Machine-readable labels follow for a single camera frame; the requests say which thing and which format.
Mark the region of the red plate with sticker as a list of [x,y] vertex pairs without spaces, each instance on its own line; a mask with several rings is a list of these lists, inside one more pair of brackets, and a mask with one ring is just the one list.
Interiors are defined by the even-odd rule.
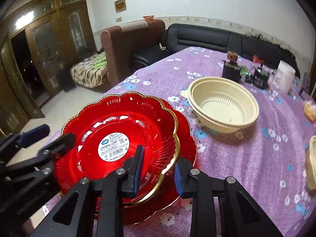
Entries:
[[60,194],[81,178],[102,179],[144,149],[139,192],[125,198],[125,206],[143,203],[158,191],[180,150],[178,119],[155,96],[134,91],[107,95],[83,107],[62,128],[75,135],[74,147],[55,162]]

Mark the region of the cream plastic bowl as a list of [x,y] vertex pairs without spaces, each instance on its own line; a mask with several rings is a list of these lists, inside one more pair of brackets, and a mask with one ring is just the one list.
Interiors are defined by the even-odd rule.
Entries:
[[315,140],[316,136],[314,135],[309,141],[309,147],[305,154],[306,184],[309,190],[316,189]]
[[201,123],[220,133],[234,133],[256,123],[259,105],[255,97],[232,80],[207,76],[181,91]]

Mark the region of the purple floral tablecloth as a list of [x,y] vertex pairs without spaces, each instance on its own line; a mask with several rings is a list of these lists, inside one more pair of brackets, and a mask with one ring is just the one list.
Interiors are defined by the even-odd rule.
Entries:
[[220,76],[224,57],[187,48],[138,70],[111,92],[131,90],[166,100],[190,123],[198,166],[212,177],[235,177],[284,236],[299,236],[315,226],[315,195],[306,187],[305,171],[315,124],[304,115],[301,98],[246,84],[260,109],[254,126],[230,134],[202,126],[180,92],[197,78]]

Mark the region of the red plate at table edge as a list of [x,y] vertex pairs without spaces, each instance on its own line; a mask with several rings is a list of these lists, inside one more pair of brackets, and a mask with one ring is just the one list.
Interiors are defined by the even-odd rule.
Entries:
[[[166,101],[162,100],[165,107],[172,110],[178,119],[177,135],[181,144],[179,156],[188,159],[194,164],[197,158],[197,145],[191,134],[191,129],[187,118],[176,111]],[[174,183],[174,168],[168,171],[156,194],[148,201],[139,205],[122,208],[122,222],[124,225],[134,225],[147,220],[157,212],[171,206],[179,198]]]

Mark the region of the wooden glass door cabinet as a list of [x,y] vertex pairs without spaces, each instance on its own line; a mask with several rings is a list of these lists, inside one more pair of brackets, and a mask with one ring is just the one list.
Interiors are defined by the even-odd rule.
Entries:
[[44,118],[27,87],[27,74],[40,78],[48,99],[71,83],[70,68],[96,51],[87,0],[30,0],[1,19],[1,135]]

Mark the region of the bag of yellow food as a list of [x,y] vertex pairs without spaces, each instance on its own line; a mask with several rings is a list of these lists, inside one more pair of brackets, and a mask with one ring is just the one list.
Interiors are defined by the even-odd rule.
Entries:
[[305,101],[303,105],[303,111],[310,122],[316,120],[316,105],[313,101]]

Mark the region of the white plastic jar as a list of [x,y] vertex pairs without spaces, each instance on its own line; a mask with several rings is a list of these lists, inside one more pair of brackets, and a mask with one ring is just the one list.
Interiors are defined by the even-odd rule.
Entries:
[[284,61],[280,61],[275,72],[273,84],[281,91],[288,93],[295,78],[295,69]]

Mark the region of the green snack packet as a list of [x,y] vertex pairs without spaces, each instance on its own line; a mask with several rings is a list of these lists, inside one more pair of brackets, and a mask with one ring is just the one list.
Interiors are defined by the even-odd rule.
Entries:
[[248,75],[248,68],[246,66],[241,66],[240,75],[241,76]]

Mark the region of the black grinder with wooden knob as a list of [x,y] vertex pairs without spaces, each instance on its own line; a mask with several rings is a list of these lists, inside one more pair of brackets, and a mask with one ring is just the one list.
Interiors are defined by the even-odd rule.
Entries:
[[237,64],[238,54],[233,51],[227,52],[227,60],[223,61],[222,78],[239,82],[241,80],[242,67]]

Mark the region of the black leather sofa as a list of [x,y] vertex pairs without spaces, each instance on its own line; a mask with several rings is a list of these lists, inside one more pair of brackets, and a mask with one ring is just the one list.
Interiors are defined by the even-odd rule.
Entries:
[[276,69],[282,60],[295,69],[295,76],[300,77],[295,56],[277,44],[222,29],[185,24],[170,25],[163,33],[161,43],[131,54],[131,67],[138,70],[150,66],[188,47],[224,53],[233,51],[248,60],[253,60],[253,56],[257,55],[271,69]]

